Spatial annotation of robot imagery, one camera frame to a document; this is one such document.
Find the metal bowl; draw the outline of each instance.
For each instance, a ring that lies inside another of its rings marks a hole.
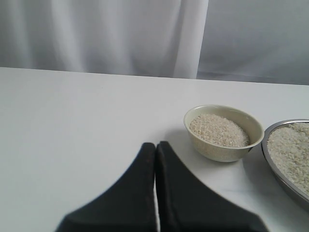
[[[273,174],[276,177],[276,180],[281,185],[281,187],[301,207],[309,211],[309,196],[305,194],[302,190],[300,190],[298,187],[296,187],[291,181],[289,181],[288,178],[277,168],[277,166],[271,159],[270,154],[267,149],[268,138],[274,130],[282,128],[282,127],[287,127],[289,124],[293,124],[296,122],[309,123],[309,120],[308,119],[286,120],[286,121],[275,123],[272,126],[268,127],[267,130],[265,131],[265,137],[262,140],[262,151],[263,151],[266,161],[268,162],[270,168],[272,169]]]

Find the steel bowl rim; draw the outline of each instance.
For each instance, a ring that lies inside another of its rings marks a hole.
[[[265,131],[264,139],[262,140],[262,151],[264,158],[266,159],[267,163],[269,164],[270,168],[274,172],[274,174],[279,177],[279,179],[282,181],[282,183],[288,187],[292,192],[294,192],[298,197],[302,198],[304,201],[309,203],[309,196],[305,194],[300,188],[298,188],[296,185],[294,185],[276,166],[276,164],[273,162],[272,158],[270,157],[270,154],[267,149],[267,142],[270,134],[278,129],[279,126],[283,126],[285,124],[291,124],[296,122],[307,122],[309,123],[309,119],[290,119],[285,120],[281,122],[277,122],[270,127],[268,127]]]

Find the curtain fold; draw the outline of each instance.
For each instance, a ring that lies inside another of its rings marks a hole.
[[[0,66],[196,78],[208,0],[2,0]]]

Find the white rice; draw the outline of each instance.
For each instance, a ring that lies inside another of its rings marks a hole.
[[[309,123],[273,131],[267,148],[282,174],[309,196]]]
[[[224,117],[202,114],[190,123],[190,130],[200,139],[226,147],[249,145],[249,137],[235,122]]]

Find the table surface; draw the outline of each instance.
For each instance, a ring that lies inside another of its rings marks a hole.
[[[126,170],[143,142],[169,141],[207,186],[260,215],[271,232],[308,231],[260,146],[233,163],[195,152],[183,116],[222,104],[266,129],[309,118],[309,86],[0,68],[0,231],[54,231]]]

